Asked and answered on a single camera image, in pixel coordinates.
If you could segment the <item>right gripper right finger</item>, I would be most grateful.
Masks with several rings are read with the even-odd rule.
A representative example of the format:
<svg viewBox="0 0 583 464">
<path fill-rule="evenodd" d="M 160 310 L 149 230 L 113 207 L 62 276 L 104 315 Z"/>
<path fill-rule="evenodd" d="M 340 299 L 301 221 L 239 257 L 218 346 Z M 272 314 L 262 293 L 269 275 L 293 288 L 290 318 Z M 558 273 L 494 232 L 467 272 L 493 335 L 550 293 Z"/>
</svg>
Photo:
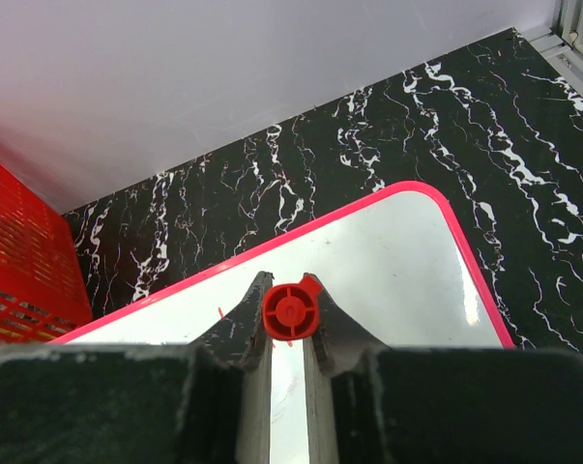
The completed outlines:
<svg viewBox="0 0 583 464">
<path fill-rule="evenodd" d="M 360 463 L 369 420 L 362 408 L 362 358 L 385 344 L 357 322 L 323 288 L 320 322 L 303 340 L 308 461 Z"/>
</svg>

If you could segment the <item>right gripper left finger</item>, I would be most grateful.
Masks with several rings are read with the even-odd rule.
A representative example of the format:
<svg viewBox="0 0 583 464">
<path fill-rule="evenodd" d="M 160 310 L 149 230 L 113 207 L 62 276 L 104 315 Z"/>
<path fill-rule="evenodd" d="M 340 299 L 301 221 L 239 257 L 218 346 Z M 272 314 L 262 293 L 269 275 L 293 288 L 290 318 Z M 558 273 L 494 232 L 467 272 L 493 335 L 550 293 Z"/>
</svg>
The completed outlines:
<svg viewBox="0 0 583 464">
<path fill-rule="evenodd" d="M 273 342 L 262 304 L 273 275 L 259 272 L 241 300 L 196 340 L 189 388 L 190 463 L 268 463 Z"/>
</svg>

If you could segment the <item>pink framed whiteboard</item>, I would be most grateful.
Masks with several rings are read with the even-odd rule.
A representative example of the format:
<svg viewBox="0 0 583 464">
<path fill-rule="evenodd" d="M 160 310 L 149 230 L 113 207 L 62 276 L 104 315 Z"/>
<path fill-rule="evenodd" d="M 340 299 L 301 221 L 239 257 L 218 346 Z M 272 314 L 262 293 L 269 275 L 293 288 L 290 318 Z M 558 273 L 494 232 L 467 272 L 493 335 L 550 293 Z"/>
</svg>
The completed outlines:
<svg viewBox="0 0 583 464">
<path fill-rule="evenodd" d="M 412 181 L 242 252 L 61 342 L 191 342 L 230 316 L 260 271 L 271 273 L 275 284 L 313 274 L 340 308 L 392 346 L 512 346 L 447 198 Z"/>
</svg>

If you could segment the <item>red whiteboard marker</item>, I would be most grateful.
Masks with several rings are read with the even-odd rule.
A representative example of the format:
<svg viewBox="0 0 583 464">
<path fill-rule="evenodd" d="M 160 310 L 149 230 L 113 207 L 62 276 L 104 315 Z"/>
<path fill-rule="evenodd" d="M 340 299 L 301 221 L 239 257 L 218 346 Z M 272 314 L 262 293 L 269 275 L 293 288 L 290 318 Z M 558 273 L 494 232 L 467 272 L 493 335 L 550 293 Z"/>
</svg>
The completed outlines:
<svg viewBox="0 0 583 464">
<path fill-rule="evenodd" d="M 311 337 L 320 324 L 318 299 L 322 291 L 323 286 L 312 275 L 269 289 L 261 305 L 268 335 L 282 341 Z"/>
</svg>

